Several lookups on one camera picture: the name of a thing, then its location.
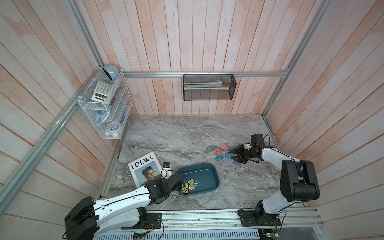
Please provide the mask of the pink binder clip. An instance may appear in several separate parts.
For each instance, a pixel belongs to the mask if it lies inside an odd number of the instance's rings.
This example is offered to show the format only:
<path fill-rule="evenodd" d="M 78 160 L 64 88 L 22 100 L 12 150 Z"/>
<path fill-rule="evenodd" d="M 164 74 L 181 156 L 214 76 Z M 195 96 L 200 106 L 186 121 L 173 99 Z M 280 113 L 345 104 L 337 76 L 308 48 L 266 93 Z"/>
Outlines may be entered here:
<path fill-rule="evenodd" d="M 215 154 L 216 156 L 221 155 L 222 153 L 223 153 L 223 150 L 222 150 L 222 149 L 216 150 L 216 151 L 214 152 L 214 154 Z"/>
<path fill-rule="evenodd" d="M 229 149 L 229 146 L 228 146 L 228 142 L 225 142 L 223 144 L 220 145 L 220 148 L 223 150 L 223 151 L 227 151 Z"/>

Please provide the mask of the yellow binder clip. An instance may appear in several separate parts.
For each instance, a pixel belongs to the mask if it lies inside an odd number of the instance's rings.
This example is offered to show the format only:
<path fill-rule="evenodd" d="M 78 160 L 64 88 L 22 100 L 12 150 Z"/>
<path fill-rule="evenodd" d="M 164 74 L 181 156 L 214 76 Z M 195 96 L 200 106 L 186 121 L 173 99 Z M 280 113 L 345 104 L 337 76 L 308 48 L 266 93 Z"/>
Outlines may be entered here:
<path fill-rule="evenodd" d="M 183 195 L 186 195 L 186 194 L 189 193 L 189 191 L 190 191 L 189 184 L 188 184 L 188 183 L 185 183 L 184 186 L 183 186 L 183 188 L 182 188 L 182 194 L 183 194 Z"/>
<path fill-rule="evenodd" d="M 201 183 L 196 182 L 194 179 L 191 179 L 188 181 L 188 190 L 190 191 L 194 191 L 196 187 L 200 187 L 200 186 L 201 186 Z"/>

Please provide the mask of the teal storage tray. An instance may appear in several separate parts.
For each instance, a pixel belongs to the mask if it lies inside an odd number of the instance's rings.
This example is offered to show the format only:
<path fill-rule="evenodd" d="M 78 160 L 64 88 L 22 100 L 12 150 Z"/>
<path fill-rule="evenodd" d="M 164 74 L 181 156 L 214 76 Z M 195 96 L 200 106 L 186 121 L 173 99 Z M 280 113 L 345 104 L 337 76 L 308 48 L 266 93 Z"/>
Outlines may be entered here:
<path fill-rule="evenodd" d="M 210 163 L 184 167 L 179 169 L 178 173 L 182 175 L 185 183 L 188 183 L 191 179 L 201 183 L 200 187 L 196 187 L 194 191 L 189 191 L 186 196 L 212 192 L 220 186 L 218 172 L 215 166 Z"/>

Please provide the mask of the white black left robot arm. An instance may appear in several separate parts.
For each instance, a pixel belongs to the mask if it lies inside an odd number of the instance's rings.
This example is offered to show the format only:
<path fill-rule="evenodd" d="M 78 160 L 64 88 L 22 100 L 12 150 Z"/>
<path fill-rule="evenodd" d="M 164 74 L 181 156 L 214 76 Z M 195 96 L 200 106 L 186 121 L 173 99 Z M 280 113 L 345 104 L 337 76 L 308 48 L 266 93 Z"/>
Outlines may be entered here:
<path fill-rule="evenodd" d="M 140 188 L 113 198 L 86 197 L 65 216 L 65 240 L 92 240 L 95 236 L 120 227 L 134 227 L 142 219 L 144 208 L 160 204 L 174 191 L 181 191 L 187 179 L 175 173 L 151 180 Z"/>

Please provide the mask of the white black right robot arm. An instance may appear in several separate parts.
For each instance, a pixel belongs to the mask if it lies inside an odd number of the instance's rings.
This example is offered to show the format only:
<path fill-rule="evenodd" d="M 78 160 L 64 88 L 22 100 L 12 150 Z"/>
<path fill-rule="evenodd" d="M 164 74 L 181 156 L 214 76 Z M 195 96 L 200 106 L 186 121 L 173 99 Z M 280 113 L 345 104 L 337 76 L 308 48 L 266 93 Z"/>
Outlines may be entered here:
<path fill-rule="evenodd" d="M 320 197 L 314 164 L 295 159 L 266 145 L 262 134 L 252 135 L 250 143 L 236 146 L 229 154 L 240 164 L 266 161 L 281 171 L 280 189 L 275 194 L 260 200 L 254 211 L 238 210 L 243 227 L 280 225 L 282 221 L 278 217 L 282 210 Z"/>

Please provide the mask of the Loewe magazine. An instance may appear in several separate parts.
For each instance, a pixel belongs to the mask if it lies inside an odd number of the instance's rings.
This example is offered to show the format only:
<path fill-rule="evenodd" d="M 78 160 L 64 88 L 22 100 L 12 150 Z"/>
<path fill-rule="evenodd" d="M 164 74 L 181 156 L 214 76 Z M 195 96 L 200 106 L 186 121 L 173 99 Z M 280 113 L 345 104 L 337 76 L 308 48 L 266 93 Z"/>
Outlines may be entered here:
<path fill-rule="evenodd" d="M 161 178 L 163 167 L 160 165 L 154 152 L 150 152 L 128 164 L 136 188 L 147 182 Z"/>

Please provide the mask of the papers in mesh basket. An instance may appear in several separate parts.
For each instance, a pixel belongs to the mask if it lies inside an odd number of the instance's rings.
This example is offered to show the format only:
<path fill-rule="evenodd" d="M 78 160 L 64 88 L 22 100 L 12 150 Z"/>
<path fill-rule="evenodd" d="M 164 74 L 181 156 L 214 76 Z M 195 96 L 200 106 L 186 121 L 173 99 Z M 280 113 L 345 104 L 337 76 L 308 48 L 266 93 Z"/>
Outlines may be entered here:
<path fill-rule="evenodd" d="M 184 82 L 183 87 L 186 89 L 201 89 L 201 88 L 221 88 L 223 87 L 222 81 L 215 81 L 215 82 L 193 82 L 193 83 L 187 83 Z"/>

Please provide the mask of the white calculator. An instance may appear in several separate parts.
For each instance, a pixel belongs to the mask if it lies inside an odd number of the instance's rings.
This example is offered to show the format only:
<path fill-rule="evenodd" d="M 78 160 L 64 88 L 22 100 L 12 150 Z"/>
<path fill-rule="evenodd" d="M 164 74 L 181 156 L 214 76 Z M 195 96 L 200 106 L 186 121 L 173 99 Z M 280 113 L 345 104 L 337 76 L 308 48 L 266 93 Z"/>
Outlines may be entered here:
<path fill-rule="evenodd" d="M 91 100 L 97 103 L 109 104 L 111 101 L 113 85 L 104 81 L 98 81 Z"/>

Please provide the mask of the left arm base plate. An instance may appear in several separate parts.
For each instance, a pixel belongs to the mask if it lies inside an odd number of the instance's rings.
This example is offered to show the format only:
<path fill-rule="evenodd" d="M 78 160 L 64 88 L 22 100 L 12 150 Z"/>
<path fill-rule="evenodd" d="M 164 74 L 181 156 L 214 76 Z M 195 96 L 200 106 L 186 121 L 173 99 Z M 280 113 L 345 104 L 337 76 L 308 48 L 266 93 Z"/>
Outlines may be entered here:
<path fill-rule="evenodd" d="M 162 227 L 162 213 L 149 213 L 145 217 L 139 217 L 139 222 L 133 227 L 121 227 L 121 230 L 133 229 L 160 229 Z"/>

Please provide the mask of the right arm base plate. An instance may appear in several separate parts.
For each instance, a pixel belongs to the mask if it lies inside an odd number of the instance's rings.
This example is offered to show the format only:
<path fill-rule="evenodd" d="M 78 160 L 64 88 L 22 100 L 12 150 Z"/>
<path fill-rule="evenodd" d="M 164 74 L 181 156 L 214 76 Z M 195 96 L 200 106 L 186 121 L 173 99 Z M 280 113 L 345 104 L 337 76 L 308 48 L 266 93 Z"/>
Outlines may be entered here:
<path fill-rule="evenodd" d="M 263 210 L 246 211 L 238 210 L 238 216 L 240 217 L 243 227 L 255 227 L 255 226 L 280 226 L 281 221 L 279 215 L 271 215 L 265 213 Z"/>

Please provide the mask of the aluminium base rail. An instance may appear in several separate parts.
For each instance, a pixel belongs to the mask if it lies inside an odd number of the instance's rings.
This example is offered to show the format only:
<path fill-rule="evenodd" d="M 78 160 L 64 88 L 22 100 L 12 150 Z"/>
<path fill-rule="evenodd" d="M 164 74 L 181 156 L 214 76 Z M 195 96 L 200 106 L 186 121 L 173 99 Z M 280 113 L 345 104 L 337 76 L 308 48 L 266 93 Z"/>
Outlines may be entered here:
<path fill-rule="evenodd" d="M 192 230 L 232 230 L 245 229 L 237 209 L 229 210 L 168 210 L 150 211 L 162 214 L 162 222 L 167 231 L 192 231 Z M 320 213 L 315 208 L 291 207 L 283 210 L 275 221 L 265 226 L 253 226 L 256 228 L 272 228 L 282 230 L 284 228 L 315 228 L 324 227 L 325 224 Z"/>

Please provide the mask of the black mesh wall basket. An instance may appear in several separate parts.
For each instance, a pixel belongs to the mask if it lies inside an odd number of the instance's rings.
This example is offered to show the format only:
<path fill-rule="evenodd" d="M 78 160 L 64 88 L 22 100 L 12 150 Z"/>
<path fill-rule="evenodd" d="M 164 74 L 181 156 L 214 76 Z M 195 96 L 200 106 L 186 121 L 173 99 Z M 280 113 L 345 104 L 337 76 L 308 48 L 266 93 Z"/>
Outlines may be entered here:
<path fill-rule="evenodd" d="M 184 101 L 232 100 L 237 87 L 233 74 L 184 74 Z"/>

